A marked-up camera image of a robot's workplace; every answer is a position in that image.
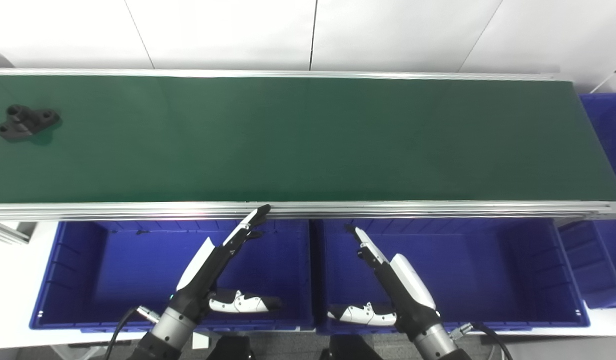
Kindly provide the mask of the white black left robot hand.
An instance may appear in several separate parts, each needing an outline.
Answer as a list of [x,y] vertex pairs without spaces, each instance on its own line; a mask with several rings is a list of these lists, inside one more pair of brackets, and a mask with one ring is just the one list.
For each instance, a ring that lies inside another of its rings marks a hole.
[[265,223],[270,210],[271,205],[268,203],[254,209],[238,223],[220,246],[215,246],[209,238],[205,239],[182,274],[168,307],[193,322],[200,322],[208,312],[210,294],[216,280],[246,241],[263,235],[262,231],[254,228]]

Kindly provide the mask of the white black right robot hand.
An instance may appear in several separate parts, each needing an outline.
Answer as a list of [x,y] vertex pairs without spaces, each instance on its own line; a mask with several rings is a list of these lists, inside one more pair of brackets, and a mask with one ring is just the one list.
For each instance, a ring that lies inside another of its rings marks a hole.
[[391,302],[390,307],[374,305],[334,305],[327,312],[330,319],[369,326],[395,326],[410,338],[426,335],[442,323],[426,285],[403,255],[388,259],[369,235],[353,224],[344,226],[359,243],[357,255],[372,269],[375,278]]

